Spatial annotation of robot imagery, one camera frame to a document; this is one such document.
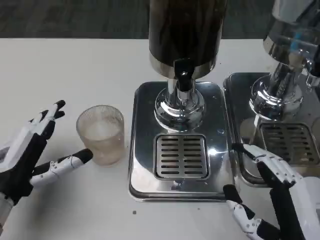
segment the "white table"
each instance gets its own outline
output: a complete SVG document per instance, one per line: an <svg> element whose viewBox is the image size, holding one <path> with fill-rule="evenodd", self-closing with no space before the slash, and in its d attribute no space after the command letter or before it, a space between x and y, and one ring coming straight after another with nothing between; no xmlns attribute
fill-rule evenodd
<svg viewBox="0 0 320 240"><path fill-rule="evenodd" d="M202 80L222 86L231 73L268 72L272 64L262 40L222 40L216 67ZM83 148L77 117L98 104L123 113L129 146L135 90L163 80L149 63L148 40L115 39L1 39L0 79L1 142L38 111L60 99L67 103L41 162ZM34 190L12 210L1 239L247 239L225 203L136 202L127 174L128 156L112 168L89 162ZM268 189L241 184L240 195L259 217L276 224Z"/></svg>

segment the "drip tray grate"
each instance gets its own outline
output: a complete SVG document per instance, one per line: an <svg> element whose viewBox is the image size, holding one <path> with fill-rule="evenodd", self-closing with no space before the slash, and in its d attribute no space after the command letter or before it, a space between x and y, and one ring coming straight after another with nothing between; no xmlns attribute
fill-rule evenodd
<svg viewBox="0 0 320 240"><path fill-rule="evenodd" d="M155 173L163 179L202 179L208 175L202 135L160 135L156 140Z"/></svg>
<svg viewBox="0 0 320 240"><path fill-rule="evenodd" d="M290 165L318 165L319 155L309 128L301 123L262 123L261 135L266 150Z"/></svg>

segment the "white robotic hand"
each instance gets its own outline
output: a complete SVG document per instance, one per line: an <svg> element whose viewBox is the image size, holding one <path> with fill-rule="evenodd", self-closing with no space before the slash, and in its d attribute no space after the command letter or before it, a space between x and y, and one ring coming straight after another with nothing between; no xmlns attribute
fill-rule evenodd
<svg viewBox="0 0 320 240"><path fill-rule="evenodd" d="M92 152L83 149L35 167L54 132L56 119L65 115L60 110L65 104L60 100L39 113L22 127L10 145L0 149L0 234L12 207L29 196L33 187L53 182L92 159Z"/></svg>
<svg viewBox="0 0 320 240"><path fill-rule="evenodd" d="M235 186L226 185L223 191L227 203L247 236L252 240L319 239L317 204L311 198L306 182L319 186L320 179L302 177L281 157L255 145L234 144L232 147L256 162L261 177L272 188L270 196L280 226L278 230L262 219L256 219L255 214L242 203Z"/></svg>

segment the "gray carpet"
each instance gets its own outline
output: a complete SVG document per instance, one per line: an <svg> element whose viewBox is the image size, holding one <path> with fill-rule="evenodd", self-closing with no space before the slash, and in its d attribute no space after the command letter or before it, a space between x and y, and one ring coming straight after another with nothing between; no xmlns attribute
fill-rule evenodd
<svg viewBox="0 0 320 240"><path fill-rule="evenodd" d="M229 0L224 39L262 39L274 0ZM147 39L148 0L0 0L0 38Z"/></svg>

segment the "steel base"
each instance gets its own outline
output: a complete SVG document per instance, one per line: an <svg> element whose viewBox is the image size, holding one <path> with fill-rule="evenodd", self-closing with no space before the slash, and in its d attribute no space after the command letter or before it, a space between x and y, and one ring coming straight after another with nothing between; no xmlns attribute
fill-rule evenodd
<svg viewBox="0 0 320 240"><path fill-rule="evenodd" d="M320 150L320 101L316 91L310 92L306 89L306 77L301 75L298 85L303 94L303 101L299 111L284 121L268 121L258 117L250 108L252 86L257 79L266 75L268 73L235 73L224 81L225 103L232 142L254 144L264 149L267 148L275 154L283 154L282 157L287 159L288 163L303 176L320 177L320 164L318 161ZM283 136L273 136L273 140L279 138L282 141L277 142L276 149L273 149L272 146L274 142L267 141L267 129L263 124L271 124L274 129L281 129L277 133L283 134ZM288 133L283 132L284 127L290 130L288 126L291 124L301 124L301 130L298 134L303 134L300 137L303 137L304 141L296 142L293 139L296 136L290 136ZM307 157L309 155L313 156L308 157L310 160L304 160L305 158L301 157L303 154ZM234 154L234 156L245 182L255 187L265 186L256 164L251 159L244 154Z"/></svg>
<svg viewBox="0 0 320 240"><path fill-rule="evenodd" d="M229 161L221 89L211 82L196 83L205 104L202 122L194 129L173 132L162 127L154 113L156 97L166 87L166 82L146 82L135 92L129 192L138 201L224 201L223 186L234 183L235 171L233 162Z"/></svg>

